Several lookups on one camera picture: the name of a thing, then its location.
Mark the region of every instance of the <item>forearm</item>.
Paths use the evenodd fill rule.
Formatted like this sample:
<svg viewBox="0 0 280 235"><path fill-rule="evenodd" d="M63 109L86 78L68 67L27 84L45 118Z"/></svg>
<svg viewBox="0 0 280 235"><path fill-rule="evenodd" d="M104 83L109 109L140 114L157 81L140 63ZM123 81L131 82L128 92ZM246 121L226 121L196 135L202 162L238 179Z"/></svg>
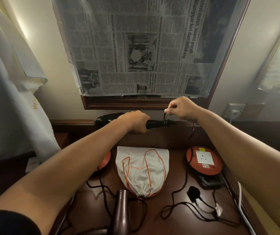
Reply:
<svg viewBox="0 0 280 235"><path fill-rule="evenodd" d="M208 111L198 123L239 182L280 225L280 152Z"/></svg>
<svg viewBox="0 0 280 235"><path fill-rule="evenodd" d="M113 120L64 148L2 194L0 209L30 217L47 234L62 207L128 130L126 122Z"/></svg>

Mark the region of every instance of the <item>person's left arm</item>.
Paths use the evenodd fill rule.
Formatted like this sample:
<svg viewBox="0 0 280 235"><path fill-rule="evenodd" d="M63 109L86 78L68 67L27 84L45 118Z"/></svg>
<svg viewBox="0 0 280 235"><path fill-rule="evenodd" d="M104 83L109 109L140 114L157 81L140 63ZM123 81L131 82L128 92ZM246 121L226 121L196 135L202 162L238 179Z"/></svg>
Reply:
<svg viewBox="0 0 280 235"><path fill-rule="evenodd" d="M24 176L0 196L0 210L32 219L48 234L55 218L79 187L91 176L107 152L128 132L146 132L150 117L135 111L61 150Z"/></svg>

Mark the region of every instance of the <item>white plug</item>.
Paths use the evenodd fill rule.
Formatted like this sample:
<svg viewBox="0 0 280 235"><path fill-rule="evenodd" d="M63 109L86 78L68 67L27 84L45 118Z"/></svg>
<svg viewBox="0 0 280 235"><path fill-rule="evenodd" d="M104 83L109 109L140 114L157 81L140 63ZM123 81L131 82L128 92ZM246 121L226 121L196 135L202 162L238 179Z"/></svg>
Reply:
<svg viewBox="0 0 280 235"><path fill-rule="evenodd" d="M230 112L228 112L227 114L227 118L234 120L236 118L238 118L240 116L241 112L239 110L231 110Z"/></svg>

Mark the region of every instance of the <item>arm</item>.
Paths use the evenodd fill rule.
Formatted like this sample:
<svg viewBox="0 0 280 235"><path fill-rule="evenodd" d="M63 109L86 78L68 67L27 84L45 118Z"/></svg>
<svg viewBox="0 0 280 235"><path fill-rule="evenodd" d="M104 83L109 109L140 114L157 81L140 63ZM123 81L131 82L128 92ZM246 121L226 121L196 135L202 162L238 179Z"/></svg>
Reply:
<svg viewBox="0 0 280 235"><path fill-rule="evenodd" d="M60 210L91 176L106 153L130 131L146 132L150 117L126 113L98 131L64 148L0 196L0 210L31 218L48 234Z"/></svg>
<svg viewBox="0 0 280 235"><path fill-rule="evenodd" d="M186 120L197 120L238 181L280 226L279 151L186 97L173 100L165 112Z"/></svg>

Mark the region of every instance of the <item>person's right arm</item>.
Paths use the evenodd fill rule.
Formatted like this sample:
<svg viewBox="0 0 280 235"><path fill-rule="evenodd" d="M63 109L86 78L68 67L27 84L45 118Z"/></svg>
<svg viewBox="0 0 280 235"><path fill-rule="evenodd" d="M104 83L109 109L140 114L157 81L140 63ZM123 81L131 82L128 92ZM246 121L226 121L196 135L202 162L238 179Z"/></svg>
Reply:
<svg viewBox="0 0 280 235"><path fill-rule="evenodd" d="M237 180L280 227L279 151L186 97L173 100L165 113L185 120L197 120Z"/></svg>

